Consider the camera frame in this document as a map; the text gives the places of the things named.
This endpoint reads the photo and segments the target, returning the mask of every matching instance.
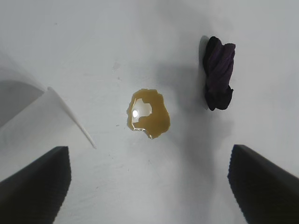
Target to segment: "crumpled fabric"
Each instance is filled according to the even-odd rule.
[[[206,72],[205,98],[211,111],[225,110],[232,99],[233,89],[229,86],[235,56],[235,44],[222,45],[212,36],[206,46],[203,66]]]

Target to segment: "dark cloth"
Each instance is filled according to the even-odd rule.
[[[235,56],[235,45],[212,36],[206,46],[203,66],[206,72],[205,98],[211,111],[227,109],[233,94],[229,86]]]

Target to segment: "purple cloth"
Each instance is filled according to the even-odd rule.
[[[209,108],[227,109],[233,90],[229,86],[232,76],[235,56],[235,45],[227,43],[222,45],[216,37],[211,37],[203,58],[206,72],[205,98]]]

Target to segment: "yellow liquid spill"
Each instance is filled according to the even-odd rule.
[[[141,89],[134,93],[127,114],[128,127],[133,131],[144,131],[151,139],[170,127],[163,96],[157,90]]]

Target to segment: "white table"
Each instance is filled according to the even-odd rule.
[[[299,176],[297,1],[3,0],[0,64],[53,87],[97,149],[71,164],[57,224],[244,224],[227,174],[235,143]],[[236,44],[226,111],[198,92],[206,37]],[[157,89],[171,127],[126,126],[132,94]]]

